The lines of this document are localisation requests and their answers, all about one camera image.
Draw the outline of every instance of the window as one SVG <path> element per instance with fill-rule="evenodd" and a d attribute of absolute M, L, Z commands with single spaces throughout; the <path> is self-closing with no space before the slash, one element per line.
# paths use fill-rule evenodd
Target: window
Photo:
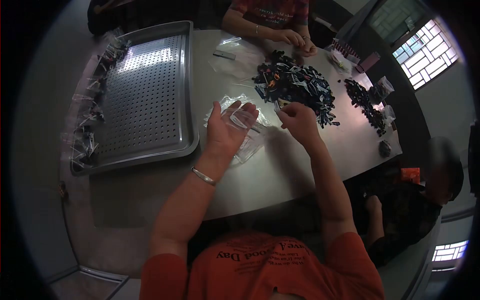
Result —
<path fill-rule="evenodd" d="M 436 246 L 435 252 L 433 253 L 432 261 L 440 262 L 458 259 L 463 256 L 463 253 L 467 248 L 467 244 L 468 240 L 461 241 L 455 244 Z"/>
<path fill-rule="evenodd" d="M 414 89 L 418 89 L 457 60 L 452 44 L 434 20 L 398 48 L 396 58 Z"/>

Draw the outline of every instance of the pile of hair clips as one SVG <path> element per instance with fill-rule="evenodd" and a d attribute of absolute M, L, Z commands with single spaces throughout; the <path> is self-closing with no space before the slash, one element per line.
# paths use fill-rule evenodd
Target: pile of hair clips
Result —
<path fill-rule="evenodd" d="M 298 66 L 283 51 L 273 51 L 268 59 L 270 64 L 259 65 L 258 75 L 252 77 L 255 90 L 265 102 L 273 102 L 275 110 L 290 102 L 300 102 L 313 109 L 322 128 L 327 124 L 340 125 L 333 122 L 336 116 L 331 110 L 335 108 L 335 97 L 330 85 L 317 70 Z"/>
<path fill-rule="evenodd" d="M 101 55 L 98 55 L 99 65 L 104 69 L 105 73 L 113 69 L 119 62 L 132 44 L 132 41 L 126 41 L 123 37 L 115 36 L 115 33 L 106 33 L 106 39 L 109 41 L 107 49 Z"/>
<path fill-rule="evenodd" d="M 109 42 L 105 52 L 98 55 L 100 76 L 88 78 L 86 95 L 74 95 L 73 100 L 79 103 L 80 111 L 77 119 L 77 125 L 73 135 L 65 137 L 65 141 L 73 149 L 69 160 L 74 168 L 91 168 L 97 163 L 98 154 L 95 149 L 98 143 L 95 142 L 95 127 L 105 123 L 103 110 L 100 107 L 104 100 L 107 88 L 108 71 L 113 69 L 116 64 L 125 56 L 131 41 L 126 41 L 120 37 L 122 32 L 114 30 L 106 33 L 106 40 Z"/>
<path fill-rule="evenodd" d="M 377 130 L 378 136 L 384 135 L 386 133 L 384 117 L 381 112 L 373 108 L 367 90 L 351 79 L 345 79 L 345 86 L 348 96 L 352 99 L 352 105 L 356 108 L 361 106 L 362 113 L 367 117 L 370 125 Z"/>

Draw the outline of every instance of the perforated metal tray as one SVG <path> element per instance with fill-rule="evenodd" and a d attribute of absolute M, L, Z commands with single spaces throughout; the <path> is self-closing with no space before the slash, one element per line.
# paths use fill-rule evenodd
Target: perforated metal tray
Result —
<path fill-rule="evenodd" d="M 73 175 L 186 156 L 198 145 L 191 113 L 192 22 L 126 34 L 126 56 L 108 72 L 105 124 L 96 126 L 98 165 Z"/>

